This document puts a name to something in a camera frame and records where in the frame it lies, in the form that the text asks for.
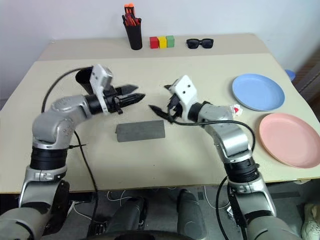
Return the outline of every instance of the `black cable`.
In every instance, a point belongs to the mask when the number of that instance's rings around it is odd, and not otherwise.
[[[245,124],[242,121],[235,121],[235,120],[218,120],[218,121],[203,121],[203,122],[179,122],[173,119],[173,117],[170,114],[170,108],[168,107],[167,109],[167,114],[169,117],[169,121],[171,123],[175,123],[181,126],[204,126],[204,125],[210,125],[210,124],[238,124],[241,126],[246,127],[250,133],[252,134],[252,146],[251,146],[251,150],[254,151],[255,146],[256,146],[256,135],[255,132],[252,130],[252,128]]]
[[[248,240],[246,229],[243,226],[240,227],[240,228],[241,228],[241,233],[242,233],[243,240]]]
[[[92,224],[94,223],[95,221],[95,217],[96,217],[96,213],[97,213],[97,208],[98,208],[98,201],[99,201],[99,196],[98,196],[98,188],[97,188],[97,184],[96,184],[96,180],[94,178],[94,175],[91,171],[91,168],[89,167],[88,165],[88,162],[87,162],[87,158],[85,156],[85,153],[84,153],[84,149],[82,147],[82,144],[81,144],[81,141],[80,141],[80,137],[78,135],[78,133],[76,131],[74,131],[74,135],[76,137],[76,139],[78,140],[78,143],[80,145],[80,150],[81,150],[81,154],[82,154],[82,157],[83,157],[83,160],[84,160],[84,163],[86,165],[86,168],[88,169],[88,172],[90,174],[90,177],[91,177],[91,180],[92,180],[92,184],[93,184],[93,188],[94,188],[94,198],[95,198],[95,203],[94,203],[94,208],[93,208],[93,213],[92,213],[92,217],[91,217],[91,222],[90,222],[90,225],[89,225],[89,229],[88,229],[88,233],[90,232],[90,228],[92,226]]]
[[[220,214],[219,214],[219,195],[220,195],[220,191],[221,191],[221,188],[222,186],[224,185],[225,181],[227,180],[227,176],[225,176],[225,178],[221,181],[219,187],[218,187],[218,191],[216,192],[216,198],[215,198],[215,214],[216,214],[216,219],[218,221],[218,224],[219,224],[219,227],[220,227],[220,230],[222,232],[222,235],[224,236],[224,239],[225,240],[229,240],[225,230],[224,230],[224,227],[222,226],[222,223],[221,223],[221,219],[220,219]]]
[[[72,74],[74,72],[77,72],[77,71],[80,71],[82,69],[86,69],[86,67],[78,67],[78,68],[75,68],[75,69],[72,69],[70,71],[67,71],[65,72],[64,74],[62,74],[61,76],[59,76],[55,81],[54,83],[50,86],[50,88],[48,89],[48,91],[46,92],[45,96],[44,96],[44,99],[42,101],[42,106],[41,106],[41,113],[43,113],[45,111],[45,108],[46,108],[46,103],[47,103],[47,100],[48,100],[48,97],[50,95],[50,93],[52,92],[52,90],[54,89],[54,87],[64,78],[66,77],[67,75],[69,74]],[[81,150],[81,154],[82,154],[82,157],[83,157],[83,160],[84,160],[84,163],[88,169],[88,172],[90,174],[90,177],[91,177],[91,181],[92,181],[92,184],[93,184],[93,188],[94,188],[94,192],[95,192],[95,204],[94,204],[94,209],[93,209],[93,213],[92,213],[92,217],[91,217],[91,222],[90,222],[90,225],[89,225],[89,229],[88,229],[88,233],[90,232],[90,228],[92,226],[92,224],[95,222],[95,218],[96,218],[96,212],[97,212],[97,208],[98,208],[98,200],[99,200],[99,197],[98,197],[98,188],[97,188],[97,184],[96,184],[96,181],[95,181],[95,178],[94,178],[94,175],[91,171],[91,168],[89,167],[88,165],[88,162],[87,162],[87,158],[85,156],[85,153],[84,153],[84,149],[83,149],[83,145],[81,143],[81,140],[80,140],[80,137],[78,135],[78,133],[76,131],[74,131],[74,135],[76,136],[76,139],[78,141],[78,144],[79,144],[79,147],[80,147],[80,150]]]
[[[41,113],[43,113],[45,111],[48,97],[49,97],[50,93],[52,92],[52,90],[54,89],[54,87],[60,82],[60,80],[63,79],[65,76],[69,75],[69,74],[72,74],[72,73],[74,73],[76,71],[80,71],[80,70],[85,69],[85,68],[86,67],[78,67],[78,68],[72,69],[70,71],[67,71],[66,73],[62,74],[60,77],[58,77],[54,81],[54,83],[51,85],[51,87],[48,89],[48,91],[46,92],[46,94],[44,96],[44,99],[43,99],[43,102],[42,102],[42,107],[41,107]]]

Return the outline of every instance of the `pink plate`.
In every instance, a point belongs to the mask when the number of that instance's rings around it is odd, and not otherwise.
[[[259,133],[265,149],[280,162],[303,169],[320,164],[320,136],[300,118],[269,114],[262,119]]]

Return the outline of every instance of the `shoe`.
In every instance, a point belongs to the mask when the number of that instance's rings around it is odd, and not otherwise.
[[[303,240],[320,240],[320,225],[315,221],[312,214],[314,204],[306,204],[304,206],[304,223],[301,229]]]

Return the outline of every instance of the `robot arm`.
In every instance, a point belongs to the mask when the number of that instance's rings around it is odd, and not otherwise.
[[[173,122],[182,117],[195,123],[233,120],[231,109],[209,102],[199,103],[197,89],[186,75],[172,85],[168,112],[156,106],[151,109],[160,117]],[[250,240],[299,239],[279,218],[265,181],[252,156],[252,148],[243,130],[235,123],[204,125],[224,164],[228,180],[228,197],[238,226],[247,228]]]
[[[122,113],[122,107],[139,102],[144,94],[133,93],[136,86],[114,88],[112,73],[101,65],[78,73],[89,78],[93,94],[77,95],[55,101],[39,115],[32,126],[33,144],[30,165],[19,197],[19,208],[0,216],[1,239],[40,239],[56,233],[68,212],[69,183],[66,158],[72,135],[80,123],[93,115]]]

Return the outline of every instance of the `gray block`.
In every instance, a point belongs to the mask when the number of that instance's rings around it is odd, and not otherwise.
[[[116,126],[118,142],[131,142],[166,137],[163,120],[122,123]]]

